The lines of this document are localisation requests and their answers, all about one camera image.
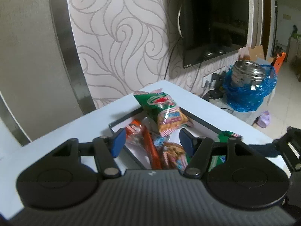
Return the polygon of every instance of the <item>white wall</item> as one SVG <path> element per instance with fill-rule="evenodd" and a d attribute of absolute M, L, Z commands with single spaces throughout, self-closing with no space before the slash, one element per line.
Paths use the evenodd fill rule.
<path fill-rule="evenodd" d="M 181 0 L 68 0 L 75 44 L 97 108 L 164 78 L 177 43 Z M 249 0 L 248 45 L 253 30 Z M 166 79 L 202 93 L 204 76 L 232 65 L 238 53 L 182 68 L 182 41 L 171 57 Z"/>
<path fill-rule="evenodd" d="M 0 159 L 20 149 L 21 145 L 0 118 Z"/>
<path fill-rule="evenodd" d="M 0 0 L 0 90 L 34 140 L 82 116 L 56 40 L 49 0 Z"/>
<path fill-rule="evenodd" d="M 301 33 L 301 0 L 276 0 L 278 1 L 278 24 L 276 39 L 280 44 L 287 45 L 293 31 L 293 25 L 297 25 L 298 33 Z M 283 15 L 291 16 L 286 20 Z"/>

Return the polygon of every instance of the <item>wallpaper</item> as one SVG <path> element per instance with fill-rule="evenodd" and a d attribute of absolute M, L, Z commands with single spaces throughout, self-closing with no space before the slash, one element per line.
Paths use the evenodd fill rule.
<path fill-rule="evenodd" d="M 182 68 L 177 30 L 181 0 L 68 0 L 77 51 L 97 108 L 164 78 L 202 91 L 202 78 L 233 64 L 238 53 Z M 248 42 L 251 42 L 252 8 Z"/>

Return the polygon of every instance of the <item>wall-mounted tv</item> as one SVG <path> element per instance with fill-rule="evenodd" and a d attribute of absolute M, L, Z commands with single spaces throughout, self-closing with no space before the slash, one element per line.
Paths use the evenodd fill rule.
<path fill-rule="evenodd" d="M 246 46 L 249 0 L 183 0 L 178 28 L 183 36 L 183 67 Z"/>

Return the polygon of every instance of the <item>snack bag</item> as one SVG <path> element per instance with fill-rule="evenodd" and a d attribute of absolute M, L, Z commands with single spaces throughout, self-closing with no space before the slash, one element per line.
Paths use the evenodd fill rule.
<path fill-rule="evenodd" d="M 150 165 L 152 169 L 162 169 L 160 157 L 156 147 L 154 146 L 153 140 L 150 133 L 146 127 L 142 128 L 142 135 L 144 140 L 144 148 L 146 150 L 147 156 L 150 160 Z"/>
<path fill-rule="evenodd" d="M 167 137 L 161 137 L 160 135 L 158 135 L 156 133 L 151 133 L 151 138 L 157 149 L 161 148 L 163 146 L 164 142 L 166 142 L 168 140 Z"/>
<path fill-rule="evenodd" d="M 136 91 L 134 97 L 147 115 L 157 123 L 162 137 L 168 136 L 180 127 L 192 126 L 192 123 L 168 94 L 158 91 L 151 93 Z"/>
<path fill-rule="evenodd" d="M 139 120 L 133 120 L 125 127 L 126 139 L 132 144 L 141 145 L 143 124 Z"/>
<path fill-rule="evenodd" d="M 188 165 L 183 147 L 176 143 L 164 143 L 161 161 L 165 169 L 184 171 Z"/>

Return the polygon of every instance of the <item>open box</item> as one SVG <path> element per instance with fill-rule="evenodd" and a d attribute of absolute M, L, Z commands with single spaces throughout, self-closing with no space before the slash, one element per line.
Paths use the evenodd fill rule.
<path fill-rule="evenodd" d="M 190 122 L 194 125 L 193 127 L 185 127 L 195 137 L 208 137 L 213 140 L 222 132 L 220 129 L 212 126 L 208 122 L 200 119 L 199 117 L 191 114 L 187 110 L 180 108 L 180 110 L 187 116 Z M 125 115 L 117 121 L 109 124 L 111 132 L 114 134 L 120 128 L 123 128 L 130 124 L 134 119 L 142 120 L 146 117 L 146 113 L 143 108 L 134 110 L 133 112 Z M 180 144 L 179 137 L 180 129 L 174 131 L 169 138 L 169 142 Z M 148 159 L 145 149 L 141 146 L 125 142 L 125 151 L 132 157 L 132 159 L 141 167 L 141 169 L 151 169 L 151 164 Z"/>

